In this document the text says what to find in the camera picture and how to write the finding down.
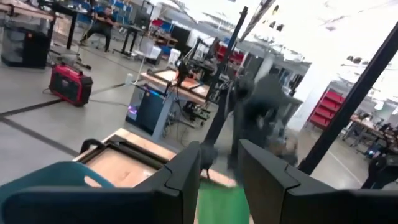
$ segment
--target red portable generator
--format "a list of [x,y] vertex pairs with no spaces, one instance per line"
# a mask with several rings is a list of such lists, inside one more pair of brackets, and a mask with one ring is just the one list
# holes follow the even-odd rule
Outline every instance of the red portable generator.
[[52,69],[50,91],[75,106],[83,106],[88,102],[92,86],[91,77],[64,63]]

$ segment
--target person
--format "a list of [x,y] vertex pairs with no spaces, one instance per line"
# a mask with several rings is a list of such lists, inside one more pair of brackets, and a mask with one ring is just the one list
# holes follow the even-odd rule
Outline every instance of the person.
[[97,12],[94,16],[95,23],[91,26],[88,32],[83,36],[81,45],[85,45],[87,39],[93,34],[102,34],[105,36],[105,52],[109,51],[109,45],[111,43],[111,31],[112,27],[119,27],[116,19],[112,16],[112,9],[106,7],[103,12]]

